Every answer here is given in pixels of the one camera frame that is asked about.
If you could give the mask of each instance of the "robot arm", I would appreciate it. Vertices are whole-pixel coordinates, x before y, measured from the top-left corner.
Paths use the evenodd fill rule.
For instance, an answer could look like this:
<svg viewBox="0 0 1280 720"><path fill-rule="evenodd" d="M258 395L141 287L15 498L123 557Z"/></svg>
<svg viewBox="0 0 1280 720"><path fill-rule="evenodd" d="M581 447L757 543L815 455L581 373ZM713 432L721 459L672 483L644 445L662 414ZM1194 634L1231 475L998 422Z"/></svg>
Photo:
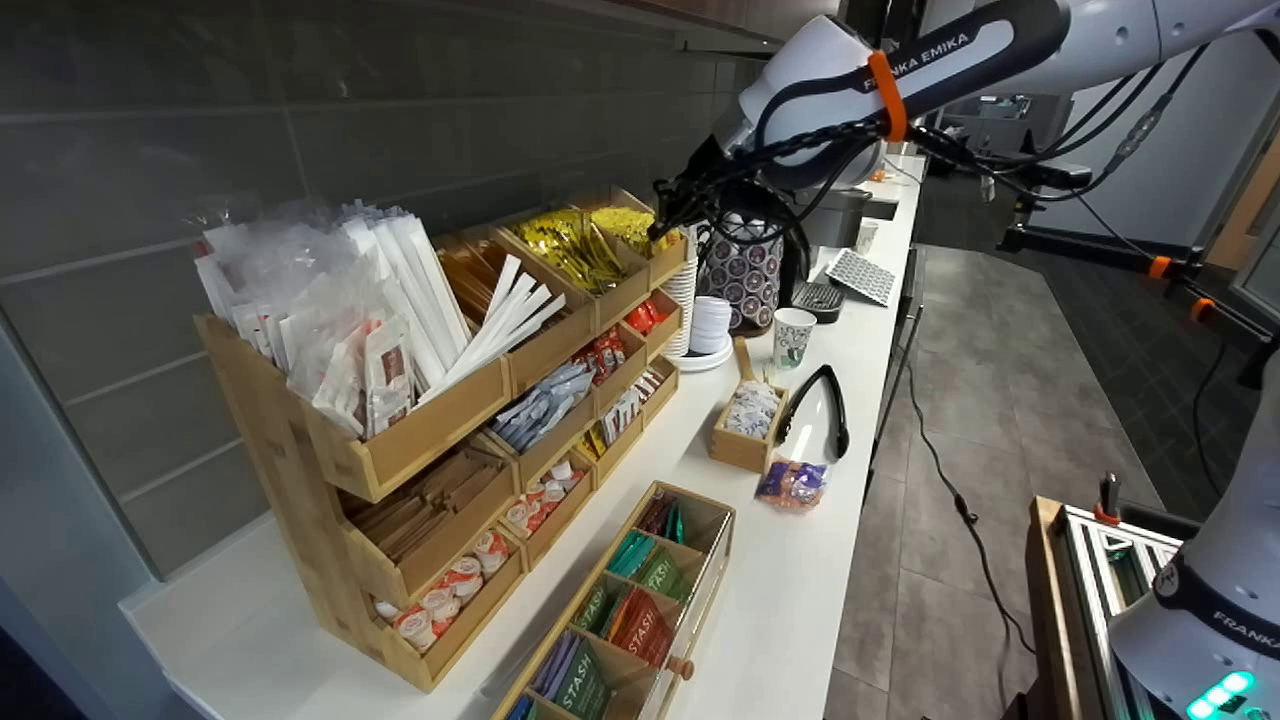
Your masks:
<svg viewBox="0 0 1280 720"><path fill-rule="evenodd" d="M1062 98L1276 21L1280 0L998 0L889 53L889 63L904 113L924 115L971 94ZM662 183L654 231L713 217L740 183L814 189L886 134L871 48L815 18L740 94L738 120Z"/></svg>

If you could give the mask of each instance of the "white table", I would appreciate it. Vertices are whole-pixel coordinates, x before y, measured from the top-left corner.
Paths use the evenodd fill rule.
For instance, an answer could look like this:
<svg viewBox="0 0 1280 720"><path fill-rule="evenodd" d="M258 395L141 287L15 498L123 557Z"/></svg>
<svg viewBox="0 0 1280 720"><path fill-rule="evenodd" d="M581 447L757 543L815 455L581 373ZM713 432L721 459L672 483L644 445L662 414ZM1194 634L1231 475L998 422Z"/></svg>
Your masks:
<svg viewBox="0 0 1280 720"><path fill-rule="evenodd" d="M897 222L867 222L861 254L904 278L924 160L892 157L892 174L867 194L897 199ZM842 610L865 505L865 479L886 402L899 284L889 310L846 304L842 320L814 338L798 373L764 365L767 339L753 339L762 373L777 386L834 365L846 386L847 455L830 469L830 498L809 515L783 515L753 499L757 475L710 459L703 422L738 390L738 368L684 378L670 414L637 440L618 475L563 530L544 566L519 580L501 617L473 641L429 698L328 638L300 588L286 536L260 515L201 557L164 588L123 603L174 685L210 715L227 720L410 720L490 715L527 659L559 580L577 580L618 536L654 479L670 479L731 505L738 543L730 576L695 647L695 675L670 715L819 715L836 659ZM819 459L830 414L814 392L792 425L783 455Z"/></svg>

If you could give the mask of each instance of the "white countertop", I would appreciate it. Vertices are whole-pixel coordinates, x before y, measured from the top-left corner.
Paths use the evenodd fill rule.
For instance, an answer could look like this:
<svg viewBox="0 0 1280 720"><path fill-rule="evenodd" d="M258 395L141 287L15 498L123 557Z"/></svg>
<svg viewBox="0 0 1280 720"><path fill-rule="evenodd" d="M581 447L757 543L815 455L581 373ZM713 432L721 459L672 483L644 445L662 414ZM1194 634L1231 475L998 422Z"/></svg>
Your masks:
<svg viewBox="0 0 1280 720"><path fill-rule="evenodd" d="M899 208L892 224L865 222L861 256L892 269L899 281L921 175L924 160L892 157L886 183L865 183ZM252 519L164 588L128 601L123 614L174 685L210 715L490 715L507 692L517 663L527 659L559 614L548 601L563 601L563 588L603 552L639 491L654 479L670 479L738 509L730 576L691 654L695 675L675 692L670 715L824 715L897 304L899 284L889 310L846 304L836 326L815 330L798 373L767 368L767 339L753 339L757 373L771 386L798 386L815 365L834 365L846 386L854 445L830 469L819 509L805 515L777 513L753 498L753 474L710 455L701 427L738 390L731 365L684 378L618 475L581 509L542 570L517 585L507 603L433 692L417 692L317 626L272 515ZM824 403L824 392L805 402L783 455L824 459Z"/></svg>

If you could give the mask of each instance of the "white robot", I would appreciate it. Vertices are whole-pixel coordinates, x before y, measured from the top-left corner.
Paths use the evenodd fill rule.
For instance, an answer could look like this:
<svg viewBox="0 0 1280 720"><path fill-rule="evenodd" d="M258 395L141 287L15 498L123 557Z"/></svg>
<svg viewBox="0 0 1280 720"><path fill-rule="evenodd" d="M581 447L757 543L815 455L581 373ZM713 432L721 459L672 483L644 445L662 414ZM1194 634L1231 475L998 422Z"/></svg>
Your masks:
<svg viewBox="0 0 1280 720"><path fill-rule="evenodd" d="M899 113L971 94L1062 98L1263 27L1280 27L1280 0L998 0L877 55L815 18L740 94L738 120L701 145L675 183L662 183L655 231L745 196L757 217L802 224L740 189L814 189L877 138L904 134ZM1117 619L1113 654L1179 715L1280 715L1280 360L1227 498Z"/></svg>

